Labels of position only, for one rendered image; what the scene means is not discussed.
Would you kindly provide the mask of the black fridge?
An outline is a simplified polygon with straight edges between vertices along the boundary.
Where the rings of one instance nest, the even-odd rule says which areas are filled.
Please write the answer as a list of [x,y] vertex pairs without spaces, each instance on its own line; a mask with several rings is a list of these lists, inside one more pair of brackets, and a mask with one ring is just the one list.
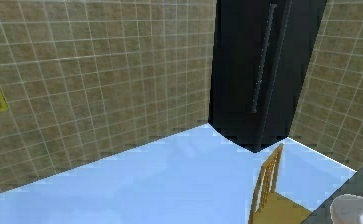
[[[217,0],[209,124],[258,153],[288,137],[328,0]],[[274,12],[252,113],[269,4]]]

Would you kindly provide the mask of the wooden slatted chair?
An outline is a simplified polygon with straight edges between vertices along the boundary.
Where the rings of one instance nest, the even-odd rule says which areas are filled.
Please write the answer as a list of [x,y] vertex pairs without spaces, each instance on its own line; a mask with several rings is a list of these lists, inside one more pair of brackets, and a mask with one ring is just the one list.
[[311,214],[276,191],[283,147],[279,144],[261,165],[247,224],[301,224]]

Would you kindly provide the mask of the dark grey table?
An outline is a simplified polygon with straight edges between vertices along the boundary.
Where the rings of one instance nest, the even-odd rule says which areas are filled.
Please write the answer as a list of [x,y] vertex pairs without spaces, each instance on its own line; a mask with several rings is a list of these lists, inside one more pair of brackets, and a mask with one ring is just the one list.
[[330,205],[337,196],[342,194],[363,196],[363,167],[328,197],[308,218],[302,221],[301,224],[332,224]]

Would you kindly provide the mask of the white rounded object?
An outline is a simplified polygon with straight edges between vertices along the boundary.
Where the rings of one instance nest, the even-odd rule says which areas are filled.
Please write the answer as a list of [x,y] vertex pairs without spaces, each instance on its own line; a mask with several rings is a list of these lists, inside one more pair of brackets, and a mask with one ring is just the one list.
[[332,224],[363,224],[363,197],[344,194],[330,205]]

